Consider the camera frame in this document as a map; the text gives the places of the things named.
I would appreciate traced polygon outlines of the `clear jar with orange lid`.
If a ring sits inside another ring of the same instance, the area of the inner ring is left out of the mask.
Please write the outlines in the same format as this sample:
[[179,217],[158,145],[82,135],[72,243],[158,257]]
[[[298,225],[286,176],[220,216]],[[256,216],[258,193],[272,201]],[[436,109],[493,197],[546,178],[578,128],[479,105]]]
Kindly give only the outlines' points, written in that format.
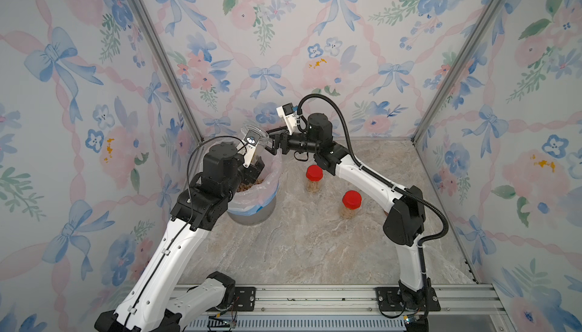
[[269,135],[254,124],[246,124],[241,127],[240,131],[243,141],[253,146],[264,145],[269,140]]

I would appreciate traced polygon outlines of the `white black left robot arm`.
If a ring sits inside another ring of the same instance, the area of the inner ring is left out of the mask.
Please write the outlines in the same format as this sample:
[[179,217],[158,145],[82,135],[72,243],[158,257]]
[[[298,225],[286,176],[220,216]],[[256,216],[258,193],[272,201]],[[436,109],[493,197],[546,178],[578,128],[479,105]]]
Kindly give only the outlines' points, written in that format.
[[222,136],[204,155],[202,171],[186,172],[185,189],[152,259],[124,301],[97,318],[97,331],[182,331],[209,310],[232,309],[236,282],[218,271],[177,299],[171,294],[186,264],[227,212],[238,187],[259,177],[264,165],[256,150],[254,139]]

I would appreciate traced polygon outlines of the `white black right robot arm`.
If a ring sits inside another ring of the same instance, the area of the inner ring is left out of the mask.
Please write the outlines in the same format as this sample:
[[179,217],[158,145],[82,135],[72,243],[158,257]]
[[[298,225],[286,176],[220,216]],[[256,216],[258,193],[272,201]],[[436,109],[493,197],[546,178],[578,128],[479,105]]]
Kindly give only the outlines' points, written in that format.
[[277,115],[285,126],[268,132],[269,152],[312,154],[321,169],[359,188],[383,209],[386,214],[383,232],[396,245],[400,265],[400,303],[405,310],[419,310],[430,299],[421,251],[426,220],[418,198],[422,192],[417,187],[401,188],[366,166],[354,154],[348,132],[345,145],[335,141],[333,125],[323,113],[310,115],[303,128],[292,105],[277,108]]

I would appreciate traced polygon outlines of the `dumped peanuts in bin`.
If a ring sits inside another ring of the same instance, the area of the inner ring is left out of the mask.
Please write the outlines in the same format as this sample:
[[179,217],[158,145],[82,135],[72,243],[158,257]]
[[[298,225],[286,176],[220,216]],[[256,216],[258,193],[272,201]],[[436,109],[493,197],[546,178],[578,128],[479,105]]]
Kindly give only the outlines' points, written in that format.
[[259,180],[257,180],[256,182],[254,182],[252,184],[243,184],[243,183],[241,183],[239,185],[239,187],[237,188],[237,191],[236,192],[238,192],[238,193],[246,192],[246,191],[250,190],[251,188],[253,188],[254,186],[261,184],[262,182],[263,182],[263,180],[262,179],[259,179]]

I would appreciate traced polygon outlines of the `clear jar with peanuts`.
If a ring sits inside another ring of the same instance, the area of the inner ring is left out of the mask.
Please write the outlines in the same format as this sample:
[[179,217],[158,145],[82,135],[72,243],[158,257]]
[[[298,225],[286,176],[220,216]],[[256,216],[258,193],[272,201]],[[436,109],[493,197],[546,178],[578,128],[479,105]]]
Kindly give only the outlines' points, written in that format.
[[356,210],[346,209],[343,205],[343,202],[342,202],[342,206],[339,210],[339,215],[342,219],[352,219],[357,215],[359,209],[356,209]]
[[306,183],[306,190],[310,193],[317,193],[320,191],[321,188],[321,181],[320,182],[311,182],[307,179]]

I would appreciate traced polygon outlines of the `pink trash bag liner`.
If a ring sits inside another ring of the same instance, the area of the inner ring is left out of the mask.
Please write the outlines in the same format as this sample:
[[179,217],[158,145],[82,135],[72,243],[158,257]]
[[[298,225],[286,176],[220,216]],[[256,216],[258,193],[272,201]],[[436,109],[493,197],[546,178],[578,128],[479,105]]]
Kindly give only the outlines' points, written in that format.
[[265,168],[259,177],[263,182],[246,192],[236,192],[233,200],[229,203],[229,209],[227,211],[245,212],[257,205],[263,206],[271,197],[277,196],[283,168],[282,158],[279,153],[273,155],[266,150],[265,145],[259,145],[256,152],[256,157],[260,156],[265,163]]

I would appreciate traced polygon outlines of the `red jar lid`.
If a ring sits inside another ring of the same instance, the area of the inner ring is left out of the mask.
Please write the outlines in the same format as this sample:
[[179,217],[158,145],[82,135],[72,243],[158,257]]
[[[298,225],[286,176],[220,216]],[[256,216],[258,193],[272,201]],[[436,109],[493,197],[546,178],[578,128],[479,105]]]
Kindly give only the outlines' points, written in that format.
[[356,210],[362,206],[362,195],[358,191],[347,191],[342,198],[346,209]]
[[323,169],[318,165],[310,165],[306,171],[306,177],[311,182],[320,182],[323,177]]

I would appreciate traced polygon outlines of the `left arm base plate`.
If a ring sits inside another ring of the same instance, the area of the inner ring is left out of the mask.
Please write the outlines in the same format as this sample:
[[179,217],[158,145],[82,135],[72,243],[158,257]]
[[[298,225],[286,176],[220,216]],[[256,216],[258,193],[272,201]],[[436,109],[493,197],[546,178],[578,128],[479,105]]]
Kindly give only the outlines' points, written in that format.
[[214,310],[219,312],[253,312],[256,305],[256,291],[255,287],[227,288],[221,302]]

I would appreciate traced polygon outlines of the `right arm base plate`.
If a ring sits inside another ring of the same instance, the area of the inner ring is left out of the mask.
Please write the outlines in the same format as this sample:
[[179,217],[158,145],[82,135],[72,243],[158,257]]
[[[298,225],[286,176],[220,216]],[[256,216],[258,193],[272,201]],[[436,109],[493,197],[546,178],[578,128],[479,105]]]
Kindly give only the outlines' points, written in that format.
[[426,300],[426,291],[411,292],[399,287],[374,288],[376,300],[382,312],[415,312],[424,311],[428,306],[429,312],[440,312],[441,305],[435,289],[430,288],[429,299]]

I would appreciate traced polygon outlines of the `aluminium corner post left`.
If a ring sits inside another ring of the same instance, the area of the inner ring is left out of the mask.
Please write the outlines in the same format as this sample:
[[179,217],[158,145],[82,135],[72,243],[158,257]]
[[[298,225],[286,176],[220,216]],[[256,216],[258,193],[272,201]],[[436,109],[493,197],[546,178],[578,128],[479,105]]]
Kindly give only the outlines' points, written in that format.
[[170,60],[165,53],[162,41],[156,32],[154,22],[148,13],[143,0],[128,0],[128,3],[130,9],[132,9],[136,15],[136,21],[138,21],[138,24],[142,28],[144,38],[152,51],[154,60],[159,65],[159,71],[162,73],[164,79],[169,85],[172,95],[177,101],[177,106],[185,118],[189,132],[196,142],[200,144],[204,140],[204,137],[199,130],[199,126],[196,124],[195,117],[189,107],[187,98],[178,84],[177,76],[171,69]]

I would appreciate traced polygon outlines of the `aluminium corner post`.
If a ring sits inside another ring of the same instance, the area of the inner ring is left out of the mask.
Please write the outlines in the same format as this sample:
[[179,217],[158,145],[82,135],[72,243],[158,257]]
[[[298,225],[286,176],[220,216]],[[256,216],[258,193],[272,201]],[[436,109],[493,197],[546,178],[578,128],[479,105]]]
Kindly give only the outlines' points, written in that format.
[[162,41],[156,32],[154,22],[148,13],[143,0],[128,0],[128,3],[130,9],[132,9],[136,15],[136,21],[138,21],[138,24],[142,28],[144,38],[152,51],[154,60],[159,65],[159,71],[162,73],[164,79],[169,85],[172,95],[177,101],[177,106],[185,118],[189,132],[196,142],[200,144],[204,140],[204,137],[199,130],[199,126],[196,124],[195,117],[189,107],[187,98],[178,84],[177,76],[171,69],[170,60],[165,53]]
[[490,0],[481,11],[479,17],[477,17],[477,21],[474,23],[472,31],[467,36],[461,50],[459,50],[450,73],[441,82],[442,85],[440,89],[436,92],[435,98],[430,103],[427,112],[421,118],[420,125],[411,137],[411,141],[415,146],[421,142],[423,136],[428,132],[430,123],[437,114],[439,108],[442,106],[442,103],[447,98],[453,85],[459,79],[462,70],[479,47],[483,33],[493,24],[494,18],[497,16],[505,2],[506,0]]

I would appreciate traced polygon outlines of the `aluminium corner post right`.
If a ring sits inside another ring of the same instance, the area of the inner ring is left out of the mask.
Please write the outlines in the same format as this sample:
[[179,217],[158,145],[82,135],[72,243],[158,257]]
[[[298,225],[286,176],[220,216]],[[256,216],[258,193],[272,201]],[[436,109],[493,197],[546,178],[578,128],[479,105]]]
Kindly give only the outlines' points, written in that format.
[[435,98],[430,103],[427,112],[421,118],[420,125],[411,137],[411,141],[415,146],[421,142],[423,136],[428,132],[430,123],[437,114],[439,108],[442,106],[442,103],[447,98],[453,85],[459,79],[462,70],[479,47],[483,33],[493,24],[494,18],[497,16],[505,2],[506,0],[490,0],[481,11],[479,17],[477,17],[477,21],[474,23],[472,31],[467,36],[461,50],[459,50],[450,73],[441,82],[442,85],[440,89],[436,92]]

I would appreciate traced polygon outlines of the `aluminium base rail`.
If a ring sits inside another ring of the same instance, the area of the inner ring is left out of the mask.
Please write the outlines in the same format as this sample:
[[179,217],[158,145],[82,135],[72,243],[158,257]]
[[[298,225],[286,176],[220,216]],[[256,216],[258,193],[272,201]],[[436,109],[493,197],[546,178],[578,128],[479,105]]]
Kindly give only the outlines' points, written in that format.
[[[489,284],[437,284],[431,331],[514,331]],[[372,285],[259,285],[224,315],[208,312],[187,331],[407,331],[403,315],[384,310]]]

